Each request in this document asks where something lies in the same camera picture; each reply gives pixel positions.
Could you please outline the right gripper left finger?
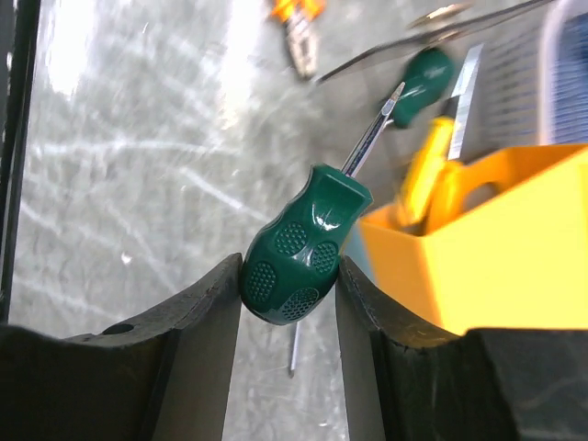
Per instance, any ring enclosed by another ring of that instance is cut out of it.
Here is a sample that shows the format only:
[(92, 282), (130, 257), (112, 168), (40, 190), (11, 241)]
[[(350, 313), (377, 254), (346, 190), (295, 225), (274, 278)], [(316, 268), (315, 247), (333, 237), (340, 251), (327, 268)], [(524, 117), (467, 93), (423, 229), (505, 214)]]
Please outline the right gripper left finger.
[(219, 440), (242, 258), (100, 334), (1, 328), (4, 440)]

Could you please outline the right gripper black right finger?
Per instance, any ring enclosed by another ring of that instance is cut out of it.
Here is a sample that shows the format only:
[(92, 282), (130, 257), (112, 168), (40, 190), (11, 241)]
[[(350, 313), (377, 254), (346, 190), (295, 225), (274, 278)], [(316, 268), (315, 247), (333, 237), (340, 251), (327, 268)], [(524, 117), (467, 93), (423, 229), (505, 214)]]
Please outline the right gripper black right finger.
[(459, 336), (379, 290), (350, 258), (336, 319), (353, 440), (584, 440), (587, 334)]

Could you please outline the green orange stubby screwdriver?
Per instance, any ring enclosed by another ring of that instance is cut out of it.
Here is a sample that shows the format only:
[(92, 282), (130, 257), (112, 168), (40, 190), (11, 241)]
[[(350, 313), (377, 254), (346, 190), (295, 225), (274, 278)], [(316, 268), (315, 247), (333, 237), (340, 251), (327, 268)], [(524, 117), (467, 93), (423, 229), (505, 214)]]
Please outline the green orange stubby screwdriver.
[(298, 364), (298, 356), (299, 356), (299, 346), (300, 346), (300, 322), (296, 322), (294, 326), (294, 330), (292, 333), (292, 341), (291, 341), (291, 348), (290, 348), (290, 359), (288, 365), (288, 376), (293, 379), (296, 373), (296, 368)]

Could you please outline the yellow screwdriver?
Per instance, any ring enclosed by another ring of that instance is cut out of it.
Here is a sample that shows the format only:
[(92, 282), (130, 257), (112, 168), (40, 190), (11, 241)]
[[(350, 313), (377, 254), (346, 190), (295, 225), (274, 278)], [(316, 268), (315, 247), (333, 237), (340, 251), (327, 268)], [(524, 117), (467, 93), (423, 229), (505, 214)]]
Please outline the yellow screwdriver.
[(413, 156), (396, 198), (396, 221), (402, 227), (424, 218), (436, 179), (447, 161), (454, 125), (454, 117), (434, 118), (421, 149)]

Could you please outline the dark green screwdriver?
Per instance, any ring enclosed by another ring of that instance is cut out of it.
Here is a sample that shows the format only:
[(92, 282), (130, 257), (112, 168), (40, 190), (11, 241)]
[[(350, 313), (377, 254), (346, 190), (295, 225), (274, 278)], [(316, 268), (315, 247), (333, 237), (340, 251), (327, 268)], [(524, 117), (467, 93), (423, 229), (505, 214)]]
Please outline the dark green screwdriver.
[(451, 55), (438, 47), (419, 51), (405, 66), (405, 83), (390, 114), (390, 127), (407, 129), (418, 114), (433, 105), (447, 90), (456, 71)]

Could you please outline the clear plastic drawer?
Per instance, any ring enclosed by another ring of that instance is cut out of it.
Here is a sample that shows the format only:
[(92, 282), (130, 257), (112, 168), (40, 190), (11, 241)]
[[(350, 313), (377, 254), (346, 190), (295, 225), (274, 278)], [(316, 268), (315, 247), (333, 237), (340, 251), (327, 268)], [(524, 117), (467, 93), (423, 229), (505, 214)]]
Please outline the clear plastic drawer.
[(416, 21), (421, 33), (379, 44), (325, 73), (318, 83), (334, 113), (334, 140), (338, 144), (352, 141), (400, 82), (406, 64), (419, 51), (438, 47), (453, 58), (455, 74), (446, 92), (403, 130), (412, 137), (424, 131), (425, 119), (450, 96), (468, 50), (474, 50), (478, 67), (467, 86), (470, 102), (458, 113), (466, 120), (462, 134), (468, 154), (541, 143), (537, 139), (538, 46), (551, 2), (526, 1), (464, 21), (456, 16), (466, 5), (439, 8)]

